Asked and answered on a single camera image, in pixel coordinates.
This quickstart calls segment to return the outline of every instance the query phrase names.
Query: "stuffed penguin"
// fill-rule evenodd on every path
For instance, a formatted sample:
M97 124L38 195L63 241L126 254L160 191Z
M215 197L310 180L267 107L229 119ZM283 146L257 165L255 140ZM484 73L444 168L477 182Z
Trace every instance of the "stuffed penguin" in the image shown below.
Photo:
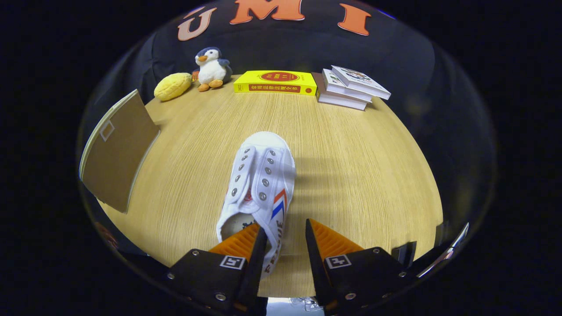
M207 47L195 56L195 63L199 65L199 91L207 91L210 88L220 87L230 80L232 69L228 66L230 61L220 59L222 54L217 47Z

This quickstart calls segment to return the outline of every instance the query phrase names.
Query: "shoe strap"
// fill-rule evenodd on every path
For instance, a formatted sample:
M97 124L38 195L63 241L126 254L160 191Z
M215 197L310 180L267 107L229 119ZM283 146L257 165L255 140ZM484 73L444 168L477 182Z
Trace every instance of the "shoe strap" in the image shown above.
M283 182L283 159L285 150L267 148L265 155L257 161L256 173L252 183L252 198L261 209L271 213L279 182Z
M232 177L230 178L225 198L226 204L236 203L246 195L250 185L248 183L250 181L250 169L255 155L256 147L251 145L240 148L236 153L232 167Z

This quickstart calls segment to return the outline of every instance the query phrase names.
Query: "orange gripper pad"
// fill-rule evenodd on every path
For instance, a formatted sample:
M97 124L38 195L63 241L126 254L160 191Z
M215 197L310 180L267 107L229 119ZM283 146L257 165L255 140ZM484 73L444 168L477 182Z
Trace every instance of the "orange gripper pad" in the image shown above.
M311 218L309 219L322 261L324 261L326 257L341 256L349 254L350 252L363 250L361 246L328 226L322 225Z
M213 247L209 252L225 256L244 257L249 261L259 229L260 226L257 223L253 223L223 240L223 242Z

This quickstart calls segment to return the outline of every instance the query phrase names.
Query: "orange letter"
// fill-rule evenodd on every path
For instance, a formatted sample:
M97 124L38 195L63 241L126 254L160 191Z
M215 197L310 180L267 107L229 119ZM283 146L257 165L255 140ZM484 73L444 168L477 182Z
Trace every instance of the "orange letter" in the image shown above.
M191 11L188 15L186 15L184 18L188 17L190 14L199 11L200 9L197 9L195 11ZM203 33L207 27L209 26L209 21L211 20L211 14L213 11L215 11L216 8L212 8L210 10L207 10L203 13L201 13L199 15L199 17L201 18L201 23L199 24L199 28L193 32L189 31L189 25L191 24L191 22L193 20L195 20L194 17L192 17L191 19L181 23L178 26L178 40L189 40L192 39L194 37L199 36L201 33Z
M240 24L250 22L252 17L248 15L250 10L260 20L265 19L273 9L277 8L271 17L276 20L304 20L305 16L301 14L302 0L236 0L238 4L236 16L230 21L230 24Z
M343 18L343 22L338 23L338 26L353 33L369 35L369 32L365 29L365 22L367 17L371 15L348 4L340 3L339 5L346 9L346 15Z

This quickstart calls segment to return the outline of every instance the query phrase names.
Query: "yellow plush toy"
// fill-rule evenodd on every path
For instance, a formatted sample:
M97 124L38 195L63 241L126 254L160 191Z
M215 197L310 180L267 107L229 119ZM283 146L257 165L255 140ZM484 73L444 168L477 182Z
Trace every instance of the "yellow plush toy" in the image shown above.
M154 89L154 96L161 101L168 101L179 97L191 86L191 81L191 74L171 74L158 83Z

